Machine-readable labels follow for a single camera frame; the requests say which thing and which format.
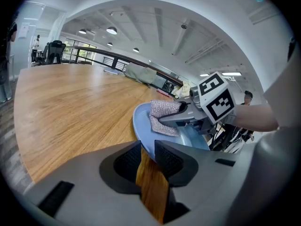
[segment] black slot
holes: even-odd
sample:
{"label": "black slot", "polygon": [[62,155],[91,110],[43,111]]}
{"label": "black slot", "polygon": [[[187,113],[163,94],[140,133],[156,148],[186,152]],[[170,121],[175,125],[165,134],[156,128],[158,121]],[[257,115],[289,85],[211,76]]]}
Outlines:
{"label": "black slot", "polygon": [[226,166],[230,166],[230,167],[233,167],[235,164],[235,161],[222,159],[222,158],[216,159],[215,162],[226,165]]}
{"label": "black slot", "polygon": [[39,209],[53,217],[68,196],[73,186],[73,183],[60,181],[39,204]]}

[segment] black office chair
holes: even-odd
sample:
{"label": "black office chair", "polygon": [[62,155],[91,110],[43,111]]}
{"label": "black office chair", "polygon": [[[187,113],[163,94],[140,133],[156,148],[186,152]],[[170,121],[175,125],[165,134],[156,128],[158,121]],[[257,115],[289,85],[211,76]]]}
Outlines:
{"label": "black office chair", "polygon": [[59,40],[54,40],[53,42],[49,43],[46,64],[53,65],[55,58],[56,58],[55,64],[60,64],[65,47],[66,45]]}
{"label": "black office chair", "polygon": [[35,66],[45,65],[46,64],[46,53],[48,50],[48,45],[45,46],[44,51],[40,57],[36,57],[35,60],[38,62]]}

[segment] white ceiling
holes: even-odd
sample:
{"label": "white ceiling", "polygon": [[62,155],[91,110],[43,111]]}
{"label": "white ceiling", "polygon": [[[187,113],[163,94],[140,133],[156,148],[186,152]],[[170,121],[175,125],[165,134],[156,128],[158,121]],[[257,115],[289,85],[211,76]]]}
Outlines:
{"label": "white ceiling", "polygon": [[[268,2],[258,3],[254,0],[238,0],[250,18],[257,16],[266,9],[273,8]],[[117,35],[106,32],[110,26],[115,26]],[[79,29],[86,28],[96,33],[95,36],[78,33]],[[96,10],[79,16],[67,22],[63,32],[83,36],[106,47],[108,42],[113,43],[113,48],[134,53],[132,49],[138,47],[140,55],[156,61],[157,64],[173,70],[173,65],[166,64],[163,59],[150,57],[150,49],[160,49],[166,56],[173,54],[185,70],[189,70],[194,81],[199,80],[202,73],[215,71],[232,72],[240,71],[243,76],[236,77],[237,84],[231,83],[242,91],[256,91],[252,77],[246,70],[230,47],[219,39],[210,28],[196,23],[185,14],[176,10],[154,7],[129,7],[121,6],[111,9]]]}

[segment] person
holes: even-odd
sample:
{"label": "person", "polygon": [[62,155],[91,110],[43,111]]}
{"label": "person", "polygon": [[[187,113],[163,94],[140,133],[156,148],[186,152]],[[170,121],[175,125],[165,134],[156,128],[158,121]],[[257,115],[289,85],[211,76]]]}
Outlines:
{"label": "person", "polygon": [[3,43],[1,44],[0,49],[0,102],[4,103],[7,100],[12,98],[12,92],[8,77],[8,64],[10,57],[10,42],[14,42],[16,39],[17,33],[17,24],[15,20],[18,16],[18,12],[16,12],[12,18],[12,23],[8,26],[7,31],[5,33],[5,38],[3,38]]}
{"label": "person", "polygon": [[[250,91],[245,91],[245,97],[244,97],[244,103],[240,104],[243,106],[249,106],[253,98],[253,94]],[[227,146],[229,146],[232,142],[233,139],[236,138],[238,135],[242,137],[242,139],[246,142],[248,139],[251,139],[254,141],[254,136],[252,130],[247,130],[244,128],[240,128],[235,125],[230,125],[230,124],[225,124],[223,125],[224,132],[220,134],[220,136],[215,139],[215,147],[213,147],[213,142],[211,144],[211,148],[214,151],[221,151],[224,150]]]}
{"label": "person", "polygon": [[35,57],[37,56],[38,47],[40,45],[40,35],[38,34],[37,38],[33,41],[32,46],[32,64],[35,62]]}

